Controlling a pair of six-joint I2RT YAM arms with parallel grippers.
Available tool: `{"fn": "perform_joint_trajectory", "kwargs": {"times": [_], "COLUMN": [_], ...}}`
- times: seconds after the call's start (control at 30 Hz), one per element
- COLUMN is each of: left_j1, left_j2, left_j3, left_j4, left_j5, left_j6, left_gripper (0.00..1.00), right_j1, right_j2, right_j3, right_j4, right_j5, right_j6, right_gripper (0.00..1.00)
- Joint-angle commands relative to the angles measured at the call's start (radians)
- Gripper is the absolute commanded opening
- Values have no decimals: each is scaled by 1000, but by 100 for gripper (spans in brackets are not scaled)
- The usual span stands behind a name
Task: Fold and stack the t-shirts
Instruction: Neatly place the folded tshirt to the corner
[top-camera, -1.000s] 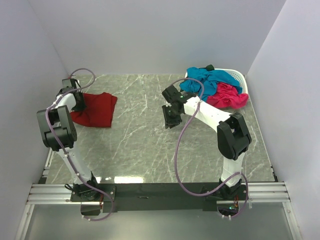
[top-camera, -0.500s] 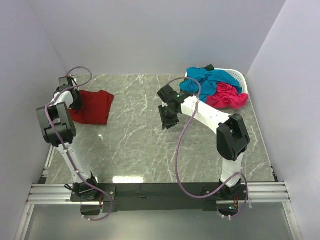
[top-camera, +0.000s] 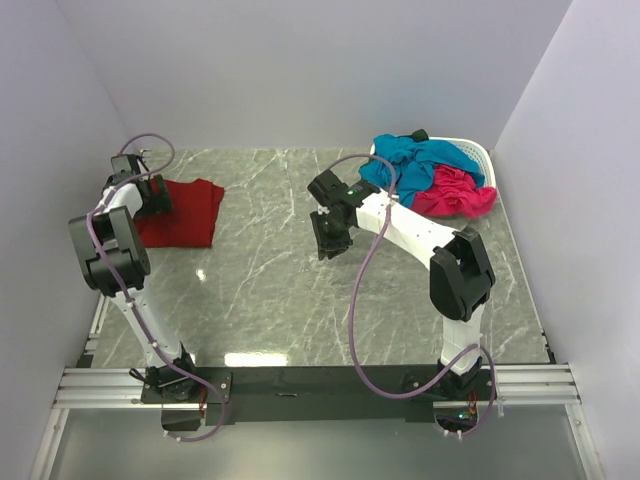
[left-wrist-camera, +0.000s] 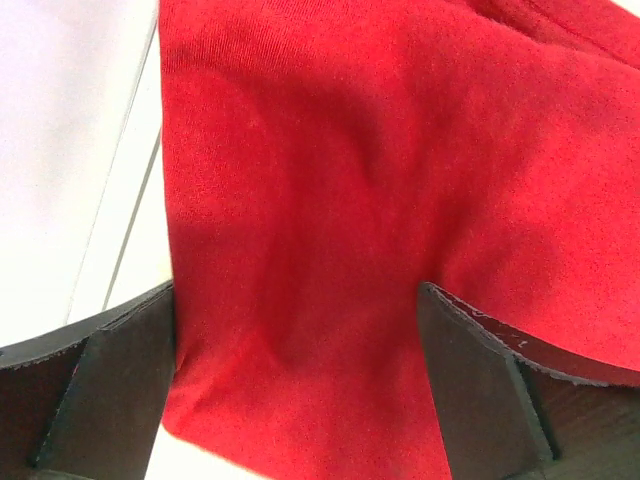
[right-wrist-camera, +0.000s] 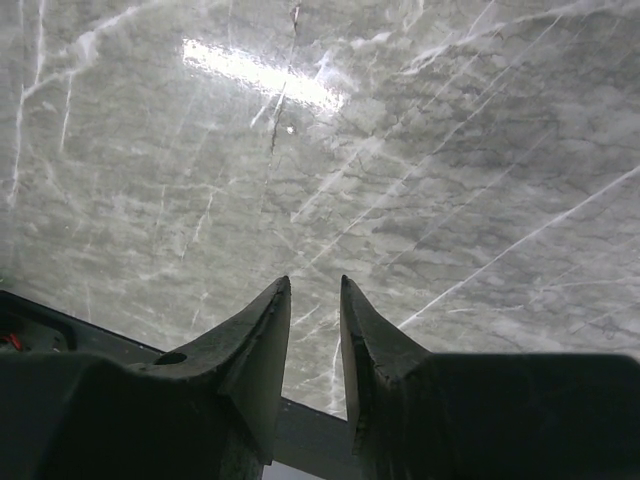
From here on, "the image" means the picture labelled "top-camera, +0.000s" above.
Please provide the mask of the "red t-shirt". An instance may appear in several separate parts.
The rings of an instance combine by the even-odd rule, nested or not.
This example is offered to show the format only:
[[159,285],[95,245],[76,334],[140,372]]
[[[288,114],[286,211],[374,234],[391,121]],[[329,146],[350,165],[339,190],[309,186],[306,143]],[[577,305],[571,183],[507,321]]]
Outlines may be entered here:
[[172,208],[136,218],[134,223],[146,248],[210,248],[225,190],[196,179],[182,183],[165,180]]

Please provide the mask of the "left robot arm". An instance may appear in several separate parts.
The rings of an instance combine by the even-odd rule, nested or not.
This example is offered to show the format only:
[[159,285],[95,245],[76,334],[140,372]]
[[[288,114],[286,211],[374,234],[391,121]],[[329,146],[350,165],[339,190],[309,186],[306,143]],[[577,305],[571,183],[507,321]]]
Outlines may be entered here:
[[71,219],[68,229],[84,281],[126,317],[143,347],[146,368],[130,375],[163,396],[179,402],[193,399],[200,388],[192,356],[159,312],[146,279],[151,264],[136,219],[173,209],[163,177],[144,169],[140,155],[111,158],[99,204]]

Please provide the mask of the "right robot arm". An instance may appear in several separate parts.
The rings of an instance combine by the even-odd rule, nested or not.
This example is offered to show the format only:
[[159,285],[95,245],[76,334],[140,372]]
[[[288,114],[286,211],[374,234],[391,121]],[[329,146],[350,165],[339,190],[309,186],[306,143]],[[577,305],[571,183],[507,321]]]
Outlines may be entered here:
[[319,259],[346,252],[358,228],[374,234],[372,251],[389,241],[427,269],[429,298],[443,317],[439,371],[428,384],[449,398],[464,397],[481,369],[481,317],[496,283],[481,235],[435,223],[389,192],[365,180],[347,185],[330,170],[308,190],[319,204],[310,215]]

